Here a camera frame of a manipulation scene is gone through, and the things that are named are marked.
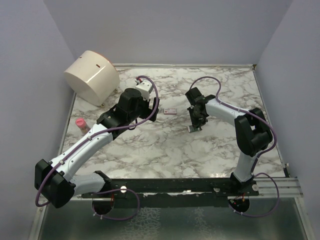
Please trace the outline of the red white staple box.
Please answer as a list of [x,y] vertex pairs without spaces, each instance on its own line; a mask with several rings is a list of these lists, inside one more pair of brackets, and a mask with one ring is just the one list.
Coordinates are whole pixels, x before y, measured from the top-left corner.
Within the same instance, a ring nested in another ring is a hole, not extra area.
[[177,114],[177,109],[176,108],[165,108],[164,109],[164,114],[165,115],[176,115]]

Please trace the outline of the staple box with staples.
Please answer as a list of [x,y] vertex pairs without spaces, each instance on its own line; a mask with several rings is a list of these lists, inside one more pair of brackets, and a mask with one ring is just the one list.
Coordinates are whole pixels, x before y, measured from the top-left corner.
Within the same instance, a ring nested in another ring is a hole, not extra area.
[[189,126],[187,127],[187,130],[188,130],[188,133],[194,133],[194,132],[199,132],[199,131],[201,131],[202,128],[201,128],[201,127],[194,127],[194,126],[192,126],[192,125],[189,125]]

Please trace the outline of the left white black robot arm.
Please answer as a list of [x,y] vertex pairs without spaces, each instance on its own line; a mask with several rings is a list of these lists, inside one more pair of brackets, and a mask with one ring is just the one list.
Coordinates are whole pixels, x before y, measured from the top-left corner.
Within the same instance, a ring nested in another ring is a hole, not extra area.
[[40,160],[35,166],[34,177],[34,186],[38,190],[36,206],[41,207],[38,202],[40,196],[44,196],[55,208],[64,206],[76,195],[95,193],[101,198],[106,197],[111,186],[104,174],[94,172],[75,177],[75,173],[102,147],[127,129],[138,126],[138,118],[143,122],[155,121],[159,98],[154,98],[152,108],[149,104],[138,89],[127,88],[118,103],[101,114],[77,143],[49,162]]

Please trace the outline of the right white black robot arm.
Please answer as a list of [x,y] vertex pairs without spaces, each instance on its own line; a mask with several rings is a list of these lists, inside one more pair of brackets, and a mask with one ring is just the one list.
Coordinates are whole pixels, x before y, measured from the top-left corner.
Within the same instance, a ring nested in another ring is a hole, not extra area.
[[190,103],[187,108],[191,120],[188,132],[198,132],[208,120],[215,117],[229,123],[235,128],[236,143],[240,156],[235,170],[230,176],[230,191],[240,196],[247,191],[253,180],[253,171],[258,156],[273,141],[272,131],[265,116],[259,108],[247,110],[220,103],[214,95],[204,96],[198,88],[191,88],[185,94]]

